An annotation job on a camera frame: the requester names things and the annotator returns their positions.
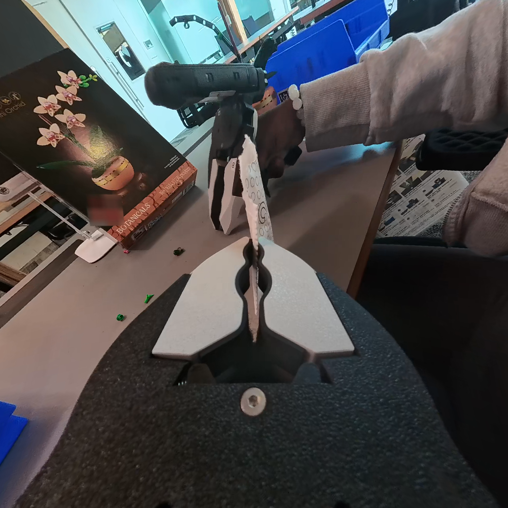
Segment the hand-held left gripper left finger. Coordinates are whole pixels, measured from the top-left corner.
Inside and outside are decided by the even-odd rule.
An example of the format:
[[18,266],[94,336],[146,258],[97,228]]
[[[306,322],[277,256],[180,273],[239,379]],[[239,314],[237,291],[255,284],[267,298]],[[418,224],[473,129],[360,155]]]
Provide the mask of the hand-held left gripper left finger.
[[204,356],[237,338],[253,343],[245,292],[252,241],[240,238],[195,268],[152,349],[154,356]]

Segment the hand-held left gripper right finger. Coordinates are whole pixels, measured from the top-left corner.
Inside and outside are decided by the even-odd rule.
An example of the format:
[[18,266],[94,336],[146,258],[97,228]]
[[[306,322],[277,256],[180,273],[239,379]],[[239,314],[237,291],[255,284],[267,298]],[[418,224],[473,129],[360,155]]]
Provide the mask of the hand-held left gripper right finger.
[[307,355],[352,355],[353,343],[316,272],[301,258],[269,240],[259,267],[270,288],[263,290],[264,324]]

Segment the white paper bag circle print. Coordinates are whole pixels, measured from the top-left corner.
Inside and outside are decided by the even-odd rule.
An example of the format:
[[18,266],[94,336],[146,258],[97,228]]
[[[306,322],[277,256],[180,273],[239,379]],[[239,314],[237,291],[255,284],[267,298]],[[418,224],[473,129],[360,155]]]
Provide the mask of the white paper bag circle print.
[[246,217],[252,243],[250,283],[253,309],[248,311],[249,327],[254,342],[257,341],[259,322],[258,295],[258,256],[259,239],[273,241],[273,229],[267,206],[266,193],[258,163],[257,150],[254,142],[247,135],[242,144],[239,156],[240,179],[242,183],[242,198],[245,204]]

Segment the person's right forearm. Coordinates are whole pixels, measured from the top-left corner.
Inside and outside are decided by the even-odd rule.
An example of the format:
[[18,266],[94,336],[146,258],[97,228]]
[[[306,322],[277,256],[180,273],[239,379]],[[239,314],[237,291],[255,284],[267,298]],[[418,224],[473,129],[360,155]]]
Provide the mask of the person's right forearm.
[[507,128],[507,1],[478,1],[300,86],[308,152]]

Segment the grey desk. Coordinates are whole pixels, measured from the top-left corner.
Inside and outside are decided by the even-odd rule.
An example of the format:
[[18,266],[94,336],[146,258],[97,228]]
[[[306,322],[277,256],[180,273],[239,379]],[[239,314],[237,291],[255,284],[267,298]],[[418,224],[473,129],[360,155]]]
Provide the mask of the grey desk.
[[[124,254],[97,263],[71,239],[1,299],[1,401],[29,420],[1,464],[1,507],[11,507],[51,455],[100,359],[123,329],[182,274],[248,233],[225,236],[208,218],[211,134],[194,130],[177,149],[198,169],[196,186]],[[274,238],[347,290],[360,280],[394,175],[396,145],[303,154],[271,180]],[[174,256],[179,247],[185,249]],[[125,320],[116,320],[124,314]]]

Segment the background office desk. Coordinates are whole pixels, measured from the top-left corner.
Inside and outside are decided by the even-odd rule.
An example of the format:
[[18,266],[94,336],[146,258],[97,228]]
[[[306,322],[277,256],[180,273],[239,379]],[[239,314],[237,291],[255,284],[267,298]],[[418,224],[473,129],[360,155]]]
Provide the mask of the background office desk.
[[290,32],[295,26],[294,15],[298,12],[299,6],[296,5],[285,15],[276,19],[261,29],[258,29],[252,35],[250,35],[246,41],[240,43],[237,46],[237,51],[240,56],[244,54],[251,54],[256,44],[262,43],[265,39],[272,36],[274,40],[284,38],[285,35]]

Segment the person's right hand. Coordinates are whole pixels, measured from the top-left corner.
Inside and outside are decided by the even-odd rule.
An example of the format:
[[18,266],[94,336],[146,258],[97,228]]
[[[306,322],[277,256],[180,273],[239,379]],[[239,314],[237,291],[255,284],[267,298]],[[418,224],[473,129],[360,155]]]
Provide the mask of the person's right hand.
[[267,178],[279,178],[286,167],[295,164],[302,154],[299,146],[304,136],[305,127],[290,99],[258,118],[257,158]]

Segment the black office chair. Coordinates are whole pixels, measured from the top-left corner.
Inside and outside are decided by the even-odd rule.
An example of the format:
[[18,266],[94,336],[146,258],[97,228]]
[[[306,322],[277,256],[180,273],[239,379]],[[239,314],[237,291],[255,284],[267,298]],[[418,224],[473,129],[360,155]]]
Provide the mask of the black office chair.
[[278,44],[272,37],[265,38],[256,54],[253,66],[265,70],[268,60],[277,51],[277,47]]

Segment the door with glass window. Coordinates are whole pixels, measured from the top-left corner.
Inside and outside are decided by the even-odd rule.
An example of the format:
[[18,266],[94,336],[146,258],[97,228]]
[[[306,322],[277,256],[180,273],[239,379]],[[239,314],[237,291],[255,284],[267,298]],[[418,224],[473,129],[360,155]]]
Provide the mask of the door with glass window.
[[133,81],[145,73],[145,69],[115,22],[96,28],[97,33],[111,50],[118,64]]

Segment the blue plastic bin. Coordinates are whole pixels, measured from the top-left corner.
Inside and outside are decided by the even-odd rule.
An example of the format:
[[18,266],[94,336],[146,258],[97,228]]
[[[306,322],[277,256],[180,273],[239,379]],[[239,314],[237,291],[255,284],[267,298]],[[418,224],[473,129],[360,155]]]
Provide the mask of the blue plastic bin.
[[1,401],[1,464],[21,435],[28,419],[14,414],[16,405]]
[[388,37],[390,18],[384,1],[352,1],[340,12],[356,62],[366,51],[380,48]]
[[325,77],[355,65],[357,57],[342,19],[317,23],[279,44],[266,64],[268,85],[282,92],[290,85]]

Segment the person's dark pants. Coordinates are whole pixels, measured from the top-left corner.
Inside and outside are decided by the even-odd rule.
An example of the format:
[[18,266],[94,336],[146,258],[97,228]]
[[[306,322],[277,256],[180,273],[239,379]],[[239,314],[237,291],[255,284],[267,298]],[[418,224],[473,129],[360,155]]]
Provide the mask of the person's dark pants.
[[357,301],[411,359],[461,454],[507,507],[507,256],[377,240]]

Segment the dark orchid picture box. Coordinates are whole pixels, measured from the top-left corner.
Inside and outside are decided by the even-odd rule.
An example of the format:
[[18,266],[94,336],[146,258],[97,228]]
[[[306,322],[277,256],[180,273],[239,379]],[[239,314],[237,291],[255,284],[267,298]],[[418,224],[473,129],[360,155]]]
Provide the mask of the dark orchid picture box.
[[1,77],[1,154],[124,249],[197,169],[70,49]]

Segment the printed paper sheet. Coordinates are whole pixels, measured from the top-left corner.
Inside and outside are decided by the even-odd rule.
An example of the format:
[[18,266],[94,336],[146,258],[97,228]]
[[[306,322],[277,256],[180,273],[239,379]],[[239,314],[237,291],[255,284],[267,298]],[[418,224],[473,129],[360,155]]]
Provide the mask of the printed paper sheet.
[[460,173],[419,170],[417,151],[425,135],[405,139],[377,238],[416,236],[445,218],[452,204],[468,187]]

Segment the dark board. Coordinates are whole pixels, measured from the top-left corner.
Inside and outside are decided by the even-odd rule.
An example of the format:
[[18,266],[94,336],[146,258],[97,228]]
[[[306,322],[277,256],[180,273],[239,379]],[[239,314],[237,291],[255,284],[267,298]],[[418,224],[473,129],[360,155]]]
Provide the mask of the dark board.
[[67,48],[26,1],[1,1],[1,77]]

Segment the person's beige sweater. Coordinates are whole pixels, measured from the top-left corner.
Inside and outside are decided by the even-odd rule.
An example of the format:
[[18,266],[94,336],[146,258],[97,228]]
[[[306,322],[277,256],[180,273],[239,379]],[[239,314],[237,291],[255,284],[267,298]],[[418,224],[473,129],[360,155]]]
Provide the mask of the person's beige sweater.
[[442,238],[481,256],[507,256],[507,141],[449,210]]

